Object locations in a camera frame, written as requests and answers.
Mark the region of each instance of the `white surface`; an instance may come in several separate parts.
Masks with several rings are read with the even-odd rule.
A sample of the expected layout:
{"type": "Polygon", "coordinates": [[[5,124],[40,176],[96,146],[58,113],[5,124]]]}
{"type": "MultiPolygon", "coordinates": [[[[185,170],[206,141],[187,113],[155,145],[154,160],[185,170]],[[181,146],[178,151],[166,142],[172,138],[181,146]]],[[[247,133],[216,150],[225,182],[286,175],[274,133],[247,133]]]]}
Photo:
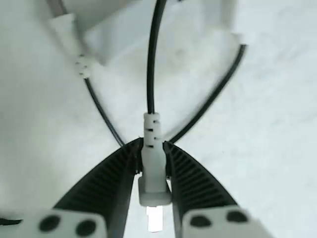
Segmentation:
{"type": "MultiPolygon", "coordinates": [[[[257,19],[252,2],[245,16],[257,19]]],[[[269,13],[270,21],[248,23],[263,24],[265,32],[254,35],[232,82],[178,145],[275,237],[314,238],[317,2],[264,5],[260,12],[269,13]]],[[[188,17],[164,28],[158,49],[156,108],[170,136],[206,98],[237,50],[224,34],[188,27],[200,18],[183,14],[188,17]]],[[[48,30],[45,2],[2,1],[0,16],[0,208],[49,208],[118,146],[48,30]]],[[[146,49],[145,40],[93,72],[97,94],[126,141],[142,136],[146,49]]],[[[165,230],[150,235],[133,191],[125,236],[173,237],[170,207],[164,208],[165,230]]]]}

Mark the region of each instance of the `screw hole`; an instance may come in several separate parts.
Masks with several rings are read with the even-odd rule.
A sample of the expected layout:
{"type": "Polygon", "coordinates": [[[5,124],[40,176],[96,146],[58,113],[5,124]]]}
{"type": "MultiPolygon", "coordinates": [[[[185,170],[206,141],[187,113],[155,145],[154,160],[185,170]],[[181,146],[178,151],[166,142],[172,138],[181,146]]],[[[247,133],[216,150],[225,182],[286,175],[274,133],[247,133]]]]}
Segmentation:
{"type": "Polygon", "coordinates": [[[190,225],[193,227],[210,227],[211,221],[205,216],[192,217],[190,225]]]}
{"type": "Polygon", "coordinates": [[[248,222],[248,218],[240,211],[230,211],[227,213],[228,222],[245,223],[248,222]]]}
{"type": "Polygon", "coordinates": [[[60,222],[60,217],[57,215],[50,215],[46,218],[44,218],[39,225],[39,229],[42,232],[51,232],[53,230],[55,230],[60,222]]]}
{"type": "Polygon", "coordinates": [[[78,224],[76,234],[79,237],[87,237],[92,235],[96,230],[96,222],[93,220],[84,220],[78,224]]]}

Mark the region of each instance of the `white connector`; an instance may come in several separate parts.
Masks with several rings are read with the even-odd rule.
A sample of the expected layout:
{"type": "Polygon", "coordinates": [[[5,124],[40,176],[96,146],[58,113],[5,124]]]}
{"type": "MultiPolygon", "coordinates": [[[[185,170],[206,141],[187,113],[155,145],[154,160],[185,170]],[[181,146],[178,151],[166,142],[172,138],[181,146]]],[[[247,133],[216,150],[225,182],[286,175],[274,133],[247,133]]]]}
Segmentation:
{"type": "Polygon", "coordinates": [[[163,150],[159,114],[144,114],[144,145],[141,150],[143,174],[139,178],[142,206],[168,205],[171,194],[166,182],[166,155],[163,150]]]}
{"type": "Polygon", "coordinates": [[[74,14],[65,14],[50,20],[50,25],[61,42],[66,53],[71,57],[81,78],[89,78],[89,59],[85,55],[84,45],[80,41],[74,14]]]}

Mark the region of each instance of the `white plastic part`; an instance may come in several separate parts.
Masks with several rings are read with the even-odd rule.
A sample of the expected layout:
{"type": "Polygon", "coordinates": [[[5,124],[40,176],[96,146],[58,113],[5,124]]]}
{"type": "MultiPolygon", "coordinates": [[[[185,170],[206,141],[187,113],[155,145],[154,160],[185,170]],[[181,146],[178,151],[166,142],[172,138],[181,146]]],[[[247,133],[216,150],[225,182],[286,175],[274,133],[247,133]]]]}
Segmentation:
{"type": "Polygon", "coordinates": [[[27,216],[19,225],[0,227],[1,238],[78,238],[77,229],[82,222],[90,221],[95,224],[95,229],[87,229],[90,235],[89,238],[106,238],[106,223],[102,216],[91,213],[72,212],[63,210],[49,210],[39,212],[27,216]],[[48,222],[43,231],[40,229],[42,221],[50,216],[59,218],[58,223],[48,222]]]}
{"type": "Polygon", "coordinates": [[[161,232],[163,231],[163,207],[147,207],[148,216],[148,231],[161,232]]]}
{"type": "Polygon", "coordinates": [[[75,15],[65,14],[50,20],[50,25],[66,53],[71,57],[78,74],[82,78],[89,78],[89,59],[85,55],[84,45],[79,38],[75,15]]]}
{"type": "Polygon", "coordinates": [[[144,114],[144,145],[141,150],[143,174],[139,178],[142,206],[162,206],[171,202],[166,182],[166,155],[163,150],[159,114],[144,114]]]}
{"type": "Polygon", "coordinates": [[[183,217],[182,234],[182,238],[272,238],[258,220],[239,206],[191,210],[183,217]]]}

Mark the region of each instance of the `black cable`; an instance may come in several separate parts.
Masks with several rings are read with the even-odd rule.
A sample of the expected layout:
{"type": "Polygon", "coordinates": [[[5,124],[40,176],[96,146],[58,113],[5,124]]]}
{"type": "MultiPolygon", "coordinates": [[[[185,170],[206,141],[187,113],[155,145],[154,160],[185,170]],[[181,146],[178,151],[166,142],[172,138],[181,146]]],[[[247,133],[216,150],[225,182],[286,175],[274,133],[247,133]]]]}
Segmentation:
{"type": "Polygon", "coordinates": [[[148,51],[148,70],[147,70],[147,102],[148,113],[155,113],[154,108],[154,68],[155,68],[155,55],[157,51],[157,43],[159,36],[159,27],[162,20],[166,0],[157,0],[155,5],[151,32],[149,39],[149,51],[148,51]]]}
{"type": "Polygon", "coordinates": [[[217,86],[213,89],[212,93],[206,100],[206,102],[202,105],[200,110],[196,113],[196,115],[189,121],[189,123],[181,129],[179,133],[177,133],[173,138],[170,139],[170,142],[176,143],[181,137],[183,137],[196,123],[197,121],[204,115],[204,113],[208,110],[211,104],[216,100],[218,95],[222,92],[223,88],[226,86],[232,75],[235,73],[238,68],[241,59],[243,57],[244,51],[246,49],[246,45],[240,45],[238,54],[230,67],[227,74],[222,78],[222,80],[217,84],[217,86]]]}
{"type": "Polygon", "coordinates": [[[125,143],[123,142],[123,140],[121,139],[121,137],[118,135],[118,133],[116,132],[116,130],[114,129],[113,125],[111,124],[109,118],[107,117],[107,115],[105,114],[103,108],[101,107],[99,100],[94,92],[94,89],[91,86],[90,80],[89,78],[85,78],[85,83],[87,85],[88,91],[92,97],[92,99],[94,100],[94,103],[100,113],[100,115],[102,116],[102,118],[104,119],[104,122],[106,123],[106,125],[108,126],[110,132],[112,133],[112,135],[114,136],[115,140],[118,142],[118,144],[120,146],[123,146],[125,143]]]}
{"type": "Polygon", "coordinates": [[[0,218],[0,226],[18,225],[21,222],[22,222],[22,220],[9,220],[6,218],[0,218]]]}

